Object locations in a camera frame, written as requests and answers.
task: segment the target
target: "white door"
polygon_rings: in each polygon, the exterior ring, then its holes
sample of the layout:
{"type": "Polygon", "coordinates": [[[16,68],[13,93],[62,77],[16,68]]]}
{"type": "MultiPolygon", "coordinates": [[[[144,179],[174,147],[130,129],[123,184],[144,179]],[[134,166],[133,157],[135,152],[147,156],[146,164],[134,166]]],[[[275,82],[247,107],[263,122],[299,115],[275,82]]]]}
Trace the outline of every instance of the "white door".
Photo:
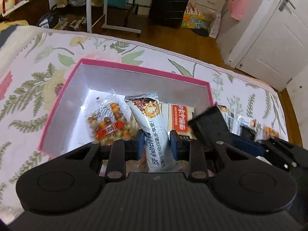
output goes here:
{"type": "Polygon", "coordinates": [[[281,91],[308,65],[308,0],[276,9],[237,68],[281,91]]]}

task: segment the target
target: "mattress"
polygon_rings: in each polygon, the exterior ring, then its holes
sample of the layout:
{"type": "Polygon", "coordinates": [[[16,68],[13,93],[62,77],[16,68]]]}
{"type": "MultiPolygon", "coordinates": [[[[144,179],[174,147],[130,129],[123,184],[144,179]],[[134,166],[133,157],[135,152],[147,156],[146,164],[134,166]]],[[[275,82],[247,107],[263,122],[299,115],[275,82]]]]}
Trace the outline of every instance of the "mattress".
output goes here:
{"type": "Polygon", "coordinates": [[[208,81],[215,102],[234,114],[256,118],[258,128],[272,127],[288,140],[278,95],[261,81],[136,41],[18,26],[0,49],[0,218],[7,224],[23,211],[16,181],[49,159],[37,150],[44,124],[82,57],[208,81]]]}

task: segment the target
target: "wooden floor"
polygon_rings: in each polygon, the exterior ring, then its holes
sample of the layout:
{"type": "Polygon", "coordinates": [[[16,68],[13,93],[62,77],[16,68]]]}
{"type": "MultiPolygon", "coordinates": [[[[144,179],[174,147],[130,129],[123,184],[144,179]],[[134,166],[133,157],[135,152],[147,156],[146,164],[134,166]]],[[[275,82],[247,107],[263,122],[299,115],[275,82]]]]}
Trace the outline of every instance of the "wooden floor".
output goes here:
{"type": "MultiPolygon", "coordinates": [[[[85,16],[85,8],[69,9],[64,8],[57,10],[59,15],[65,15],[69,22],[73,20],[80,20],[85,16]]],[[[92,23],[94,23],[102,15],[102,8],[92,9],[92,23]]],[[[108,8],[107,22],[111,25],[124,26],[124,18],[126,16],[125,10],[118,10],[108,8]]],[[[147,16],[130,15],[128,20],[128,27],[141,29],[142,33],[138,37],[136,33],[102,29],[103,21],[100,21],[92,29],[93,33],[100,35],[108,35],[127,40],[140,41],[152,46],[174,51],[198,60],[214,64],[216,66],[232,70],[239,74],[247,75],[246,73],[234,69],[226,65],[220,55],[216,40],[210,37],[202,37],[195,34],[191,29],[187,28],[169,28],[160,25],[152,24],[147,16]]],[[[85,27],[80,27],[78,31],[86,32],[85,27]]],[[[289,136],[289,141],[298,146],[302,146],[301,135],[299,131],[298,122],[292,107],[290,97],[286,91],[282,91],[279,98],[285,114],[286,126],[289,136]]]]}

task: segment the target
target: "pink paper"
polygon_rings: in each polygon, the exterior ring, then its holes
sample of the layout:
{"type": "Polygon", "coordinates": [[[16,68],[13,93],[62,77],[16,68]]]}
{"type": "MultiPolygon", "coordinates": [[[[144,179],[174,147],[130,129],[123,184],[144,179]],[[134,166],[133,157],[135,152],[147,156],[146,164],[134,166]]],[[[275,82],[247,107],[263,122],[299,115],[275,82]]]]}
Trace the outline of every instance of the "pink paper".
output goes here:
{"type": "Polygon", "coordinates": [[[228,10],[231,17],[241,21],[250,5],[250,0],[230,0],[228,2],[228,10]]]}

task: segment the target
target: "pink box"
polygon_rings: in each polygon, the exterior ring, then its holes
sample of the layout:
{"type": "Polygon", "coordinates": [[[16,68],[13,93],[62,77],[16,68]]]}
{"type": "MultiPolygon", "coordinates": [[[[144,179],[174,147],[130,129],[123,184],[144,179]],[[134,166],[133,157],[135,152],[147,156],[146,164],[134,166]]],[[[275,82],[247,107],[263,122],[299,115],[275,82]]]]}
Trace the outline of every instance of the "pink box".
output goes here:
{"type": "Polygon", "coordinates": [[[58,157],[92,141],[82,107],[90,93],[140,95],[156,92],[160,102],[195,107],[200,114],[213,106],[210,84],[156,69],[81,59],[49,114],[38,149],[58,157]]]}

